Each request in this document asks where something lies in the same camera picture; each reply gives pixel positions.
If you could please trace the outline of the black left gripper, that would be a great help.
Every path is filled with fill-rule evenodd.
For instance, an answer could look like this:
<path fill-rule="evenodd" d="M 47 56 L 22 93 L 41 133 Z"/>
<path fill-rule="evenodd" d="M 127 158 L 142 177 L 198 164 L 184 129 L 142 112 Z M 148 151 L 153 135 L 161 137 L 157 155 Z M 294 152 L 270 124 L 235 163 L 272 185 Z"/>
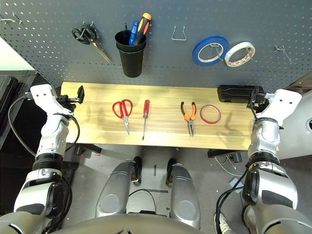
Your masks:
<path fill-rule="evenodd" d="M 65 109 L 74 110 L 76 108 L 75 103 L 82 104 L 85 96 L 83 85 L 81 85 L 78 89 L 78 97 L 76 98 L 68 98 L 67 95 L 62 95 L 57 97 L 57 102 Z"/>

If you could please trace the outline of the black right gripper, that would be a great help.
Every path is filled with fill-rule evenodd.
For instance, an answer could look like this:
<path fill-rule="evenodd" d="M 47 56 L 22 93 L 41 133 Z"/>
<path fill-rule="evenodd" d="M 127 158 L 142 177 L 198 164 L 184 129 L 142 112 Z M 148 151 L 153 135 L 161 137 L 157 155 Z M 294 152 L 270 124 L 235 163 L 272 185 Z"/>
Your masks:
<path fill-rule="evenodd" d="M 250 94 L 247 108 L 249 109 L 265 109 L 269 105 L 269 101 L 265 98 L 267 93 L 260 86 L 255 86 Z"/>

